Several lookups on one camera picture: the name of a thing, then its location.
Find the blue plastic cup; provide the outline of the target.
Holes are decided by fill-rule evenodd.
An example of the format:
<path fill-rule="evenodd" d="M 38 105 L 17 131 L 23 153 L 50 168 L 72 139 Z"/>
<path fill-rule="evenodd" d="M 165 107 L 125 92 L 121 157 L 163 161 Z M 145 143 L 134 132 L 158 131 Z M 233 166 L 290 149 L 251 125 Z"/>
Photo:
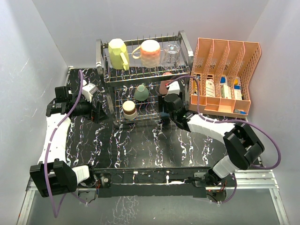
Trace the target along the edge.
<path fill-rule="evenodd" d="M 165 116 L 168 117 L 168 116 L 169 116 L 169 114 L 168 114 L 168 113 L 165 113 L 165 112 L 161 112 L 160 114 L 161 114 L 161 116 L 163 116 L 163 117 L 165 117 Z"/>

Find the cream and brown cup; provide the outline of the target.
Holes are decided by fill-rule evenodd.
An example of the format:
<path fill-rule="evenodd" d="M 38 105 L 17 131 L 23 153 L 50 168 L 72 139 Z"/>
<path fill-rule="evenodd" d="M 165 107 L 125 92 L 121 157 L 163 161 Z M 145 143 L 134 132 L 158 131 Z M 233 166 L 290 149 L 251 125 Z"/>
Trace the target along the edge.
<path fill-rule="evenodd" d="M 127 120 L 133 120 L 137 117 L 137 110 L 135 103 L 131 100 L 127 100 L 122 105 L 124 118 Z"/>

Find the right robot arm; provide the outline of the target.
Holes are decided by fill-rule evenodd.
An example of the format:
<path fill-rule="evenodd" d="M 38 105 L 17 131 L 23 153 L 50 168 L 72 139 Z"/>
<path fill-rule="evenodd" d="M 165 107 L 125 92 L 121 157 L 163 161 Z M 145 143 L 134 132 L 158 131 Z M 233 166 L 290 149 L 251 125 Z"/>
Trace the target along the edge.
<path fill-rule="evenodd" d="M 217 161 L 203 176 L 192 179 L 220 186 L 236 170 L 247 170 L 264 152 L 265 147 L 253 129 L 241 120 L 209 120 L 186 110 L 179 94 L 172 91 L 163 97 L 164 108 L 178 128 L 200 133 L 225 145 L 227 155 Z"/>

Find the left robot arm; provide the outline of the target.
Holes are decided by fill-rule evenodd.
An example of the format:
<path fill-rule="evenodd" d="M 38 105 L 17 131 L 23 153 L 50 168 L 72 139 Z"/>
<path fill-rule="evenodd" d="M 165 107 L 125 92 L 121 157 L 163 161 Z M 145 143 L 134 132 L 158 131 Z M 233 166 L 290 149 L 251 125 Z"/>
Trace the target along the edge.
<path fill-rule="evenodd" d="M 77 95 L 72 94 L 69 86 L 55 88 L 56 97 L 46 109 L 47 131 L 43 151 L 37 165 L 30 167 L 30 176 L 42 197 L 49 197 L 44 172 L 45 162 L 52 195 L 74 192 L 79 184 L 86 187 L 96 184 L 97 176 L 91 164 L 73 168 L 67 165 L 66 141 L 72 117 L 82 116 L 94 123 L 107 119 L 101 103 L 97 101 L 96 106 L 92 104 L 97 90 L 96 85 L 85 84 L 77 103 Z"/>

